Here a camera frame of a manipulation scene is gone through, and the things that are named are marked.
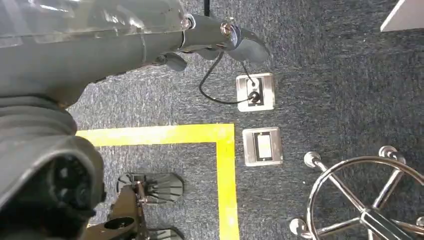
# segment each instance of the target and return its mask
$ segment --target floor outlet box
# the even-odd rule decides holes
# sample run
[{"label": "floor outlet box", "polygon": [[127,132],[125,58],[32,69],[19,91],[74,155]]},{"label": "floor outlet box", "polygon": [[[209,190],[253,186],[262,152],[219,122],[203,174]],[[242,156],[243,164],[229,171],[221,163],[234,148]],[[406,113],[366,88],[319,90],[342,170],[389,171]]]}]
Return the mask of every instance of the floor outlet box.
[{"label": "floor outlet box", "polygon": [[283,147],[278,127],[243,130],[244,162],[246,166],[283,163]]},{"label": "floor outlet box", "polygon": [[243,101],[238,104],[240,112],[273,110],[275,105],[274,78],[271,73],[251,74],[236,78],[237,101],[249,98],[253,92],[259,94],[259,99]]}]

